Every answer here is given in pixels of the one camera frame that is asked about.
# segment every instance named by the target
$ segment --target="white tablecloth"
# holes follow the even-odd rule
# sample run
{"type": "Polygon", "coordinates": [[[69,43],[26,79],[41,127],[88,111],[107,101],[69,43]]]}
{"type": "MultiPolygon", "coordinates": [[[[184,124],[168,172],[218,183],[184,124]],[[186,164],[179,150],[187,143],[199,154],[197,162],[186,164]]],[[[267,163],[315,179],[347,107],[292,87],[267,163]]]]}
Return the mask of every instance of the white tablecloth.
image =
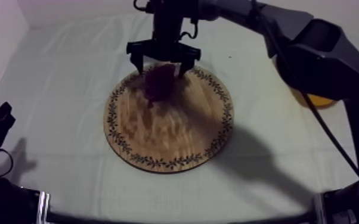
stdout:
{"type": "MultiPolygon", "coordinates": [[[[342,2],[276,3],[343,25],[359,49],[359,1],[342,2]]],[[[184,29],[193,27],[186,22],[184,29]]],[[[16,158],[14,183],[51,193],[52,209],[69,214],[220,223],[299,214],[313,194],[357,180],[280,79],[263,38],[223,19],[200,22],[199,37],[184,42],[202,49],[198,65],[230,91],[230,142],[219,156],[184,173],[157,175],[127,165],[105,139],[104,105],[135,70],[126,43],[149,39],[151,30],[152,17],[138,13],[27,34],[0,82],[0,105],[8,101],[17,119],[4,144],[16,158]]],[[[355,159],[343,103],[320,112],[355,159]]],[[[0,155],[0,172],[6,160],[0,155]]]]}

